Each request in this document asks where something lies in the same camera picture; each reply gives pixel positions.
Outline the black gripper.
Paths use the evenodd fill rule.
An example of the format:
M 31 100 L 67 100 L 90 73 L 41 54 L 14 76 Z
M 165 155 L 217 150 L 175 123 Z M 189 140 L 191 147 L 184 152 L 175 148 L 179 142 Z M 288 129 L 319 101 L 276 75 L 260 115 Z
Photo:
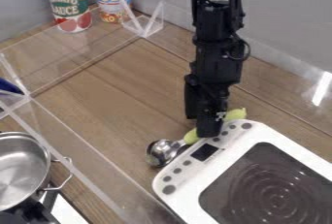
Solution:
M 199 80 L 221 85 L 240 83 L 246 44 L 232 30 L 227 7 L 200 6 L 195 26 L 195 75 L 185 76 L 187 118 L 197 118 L 197 136 L 213 138 L 221 133 L 229 91 L 217 85 L 200 85 Z

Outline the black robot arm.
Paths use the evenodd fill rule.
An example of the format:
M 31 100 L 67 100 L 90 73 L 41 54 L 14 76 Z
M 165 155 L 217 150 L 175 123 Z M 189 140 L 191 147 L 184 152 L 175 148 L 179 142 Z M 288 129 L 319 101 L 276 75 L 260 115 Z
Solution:
M 191 0 L 196 58 L 185 76 L 187 117 L 201 138 L 220 135 L 229 108 L 229 88 L 240 83 L 251 45 L 238 35 L 244 27 L 242 0 Z

